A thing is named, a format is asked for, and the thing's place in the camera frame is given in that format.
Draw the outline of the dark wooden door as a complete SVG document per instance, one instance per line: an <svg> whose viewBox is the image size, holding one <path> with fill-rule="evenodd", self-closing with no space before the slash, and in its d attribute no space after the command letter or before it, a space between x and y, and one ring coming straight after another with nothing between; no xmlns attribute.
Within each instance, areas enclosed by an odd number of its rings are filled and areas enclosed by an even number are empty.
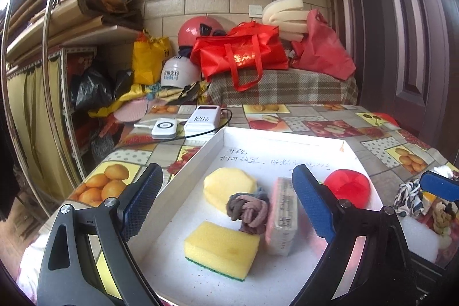
<svg viewBox="0 0 459 306"><path fill-rule="evenodd" d="M332 0L359 102L458 162L458 0Z"/></svg>

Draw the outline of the beige brown plush toy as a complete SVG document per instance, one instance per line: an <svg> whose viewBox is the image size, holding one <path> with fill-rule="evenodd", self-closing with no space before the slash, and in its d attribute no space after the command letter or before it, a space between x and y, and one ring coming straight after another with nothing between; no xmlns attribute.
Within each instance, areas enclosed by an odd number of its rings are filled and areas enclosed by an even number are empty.
<svg viewBox="0 0 459 306"><path fill-rule="evenodd" d="M438 235L458 236L458 206L454 201L437 198L431 206L433 230Z"/></svg>

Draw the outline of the plaid covered bench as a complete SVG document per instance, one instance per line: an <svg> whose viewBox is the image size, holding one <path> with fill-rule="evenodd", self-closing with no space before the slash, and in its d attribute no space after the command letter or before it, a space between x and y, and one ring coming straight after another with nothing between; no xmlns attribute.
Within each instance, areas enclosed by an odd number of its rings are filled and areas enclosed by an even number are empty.
<svg viewBox="0 0 459 306"><path fill-rule="evenodd" d="M299 69L265 70L262 79L247 91L234 89L228 73L216 75L201 94L204 103L236 104L351 104L358 101L355 78L345 81Z"/></svg>

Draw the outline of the white power bank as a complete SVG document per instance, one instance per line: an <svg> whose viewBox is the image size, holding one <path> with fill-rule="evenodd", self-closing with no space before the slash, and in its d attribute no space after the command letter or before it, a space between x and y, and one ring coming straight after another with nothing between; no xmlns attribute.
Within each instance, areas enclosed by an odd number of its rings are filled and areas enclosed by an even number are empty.
<svg viewBox="0 0 459 306"><path fill-rule="evenodd" d="M200 105L190 115L184 125L184 133L186 136L213 132L220 121L220 106Z"/></svg>

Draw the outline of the white foam block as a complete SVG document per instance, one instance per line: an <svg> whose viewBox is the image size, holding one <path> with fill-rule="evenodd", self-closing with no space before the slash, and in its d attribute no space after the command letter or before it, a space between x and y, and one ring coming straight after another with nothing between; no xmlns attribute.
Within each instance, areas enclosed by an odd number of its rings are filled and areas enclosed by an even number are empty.
<svg viewBox="0 0 459 306"><path fill-rule="evenodd" d="M427 261L436 262L439 252L438 235L412 217L400 217L399 222L409 250Z"/></svg>

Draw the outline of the metal storage shelf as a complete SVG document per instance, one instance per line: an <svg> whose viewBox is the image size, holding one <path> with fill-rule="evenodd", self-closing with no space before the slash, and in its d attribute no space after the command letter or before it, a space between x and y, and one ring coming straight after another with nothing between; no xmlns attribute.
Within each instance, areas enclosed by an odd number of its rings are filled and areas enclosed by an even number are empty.
<svg viewBox="0 0 459 306"><path fill-rule="evenodd" d="M50 216L79 181L62 124L66 65L50 50L103 26L140 30L142 15L124 0L47 0L42 16L10 41L11 13L8 5L1 32L6 126L26 183Z"/></svg>

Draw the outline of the black plastic bag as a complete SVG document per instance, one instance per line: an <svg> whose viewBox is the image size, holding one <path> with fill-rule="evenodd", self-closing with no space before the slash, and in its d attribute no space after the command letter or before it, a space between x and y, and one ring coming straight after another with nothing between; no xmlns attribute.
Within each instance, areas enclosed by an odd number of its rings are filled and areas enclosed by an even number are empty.
<svg viewBox="0 0 459 306"><path fill-rule="evenodd" d="M130 69L118 71L113 80L89 67L81 76L72 77L71 106L74 110L87 111L108 107L130 90L133 78L134 72Z"/></svg>

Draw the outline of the yellow round sponge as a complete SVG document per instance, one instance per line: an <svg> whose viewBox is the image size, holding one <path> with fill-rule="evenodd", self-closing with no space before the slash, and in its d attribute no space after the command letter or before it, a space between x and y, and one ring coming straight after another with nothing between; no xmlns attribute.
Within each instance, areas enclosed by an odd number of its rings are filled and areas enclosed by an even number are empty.
<svg viewBox="0 0 459 306"><path fill-rule="evenodd" d="M208 203L225 213L226 204L235 193L253 193L257 189L256 178L235 168L219 168L204 178L203 193Z"/></svg>

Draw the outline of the yellow green rectangular sponge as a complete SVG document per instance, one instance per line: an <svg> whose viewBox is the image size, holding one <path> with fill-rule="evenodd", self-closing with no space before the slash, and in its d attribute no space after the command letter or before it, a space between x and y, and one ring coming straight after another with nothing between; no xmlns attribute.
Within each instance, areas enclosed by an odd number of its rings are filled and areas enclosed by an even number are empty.
<svg viewBox="0 0 459 306"><path fill-rule="evenodd" d="M259 245L259 235L204 221L184 240L184 256L215 273L245 281Z"/></svg>

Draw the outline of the red round sponge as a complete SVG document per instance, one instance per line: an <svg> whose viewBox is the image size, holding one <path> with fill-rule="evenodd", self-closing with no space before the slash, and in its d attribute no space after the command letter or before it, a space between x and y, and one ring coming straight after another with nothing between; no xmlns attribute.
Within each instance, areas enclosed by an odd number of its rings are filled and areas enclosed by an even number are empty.
<svg viewBox="0 0 459 306"><path fill-rule="evenodd" d="M348 200L359 209L365 208L369 202L369 180L360 172L335 170L325 179L324 185L338 200Z"/></svg>

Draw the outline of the fruit pattern tablecloth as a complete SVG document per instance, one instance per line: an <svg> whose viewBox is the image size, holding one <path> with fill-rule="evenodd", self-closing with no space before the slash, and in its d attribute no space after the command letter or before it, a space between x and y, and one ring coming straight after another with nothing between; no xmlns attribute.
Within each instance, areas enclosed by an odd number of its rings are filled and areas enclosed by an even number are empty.
<svg viewBox="0 0 459 306"><path fill-rule="evenodd" d="M41 262L39 305L424 305L458 278L410 252L394 211L373 193L365 210L335 200L317 180L363 171L340 140L225 126L170 181L147 151L121 152L121 196L99 207L60 207ZM290 177L302 207L293 253L260 249L246 280L196 266L184 240L202 222L235 224L205 201L207 174L234 167L271 190Z"/></svg>

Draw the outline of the white round-marked device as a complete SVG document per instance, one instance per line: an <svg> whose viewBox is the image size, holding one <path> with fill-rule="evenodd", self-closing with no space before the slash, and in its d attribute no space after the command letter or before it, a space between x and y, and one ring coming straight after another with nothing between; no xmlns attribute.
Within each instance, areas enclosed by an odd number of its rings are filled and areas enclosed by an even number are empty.
<svg viewBox="0 0 459 306"><path fill-rule="evenodd" d="M177 136L178 122L171 118L159 118L151 131L153 139L171 140Z"/></svg>

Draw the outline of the black white patterned cloth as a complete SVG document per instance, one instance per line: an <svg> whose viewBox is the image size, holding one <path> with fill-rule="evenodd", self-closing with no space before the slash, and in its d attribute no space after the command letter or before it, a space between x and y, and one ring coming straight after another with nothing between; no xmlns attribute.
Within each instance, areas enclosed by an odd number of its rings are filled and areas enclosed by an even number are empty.
<svg viewBox="0 0 459 306"><path fill-rule="evenodd" d="M394 197L393 208L398 217L418 217L425 213L420 180L402 183Z"/></svg>

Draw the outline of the red tote bag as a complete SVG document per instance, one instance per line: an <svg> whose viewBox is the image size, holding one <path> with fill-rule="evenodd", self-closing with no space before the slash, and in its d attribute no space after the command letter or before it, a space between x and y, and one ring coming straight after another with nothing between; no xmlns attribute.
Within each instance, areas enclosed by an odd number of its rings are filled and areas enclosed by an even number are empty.
<svg viewBox="0 0 459 306"><path fill-rule="evenodd" d="M258 84L265 70L289 68L279 27L258 22L242 22L225 36L200 36L190 61L199 66L206 80L229 72L239 92Z"/></svg>

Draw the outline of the red helmet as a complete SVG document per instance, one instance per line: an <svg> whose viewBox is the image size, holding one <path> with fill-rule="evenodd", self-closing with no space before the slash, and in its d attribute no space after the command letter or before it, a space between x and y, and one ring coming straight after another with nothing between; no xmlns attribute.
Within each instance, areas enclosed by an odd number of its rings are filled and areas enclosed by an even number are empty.
<svg viewBox="0 0 459 306"><path fill-rule="evenodd" d="M193 47L201 36L225 36L223 26L210 16L196 16L187 20L180 27L177 35L179 47Z"/></svg>

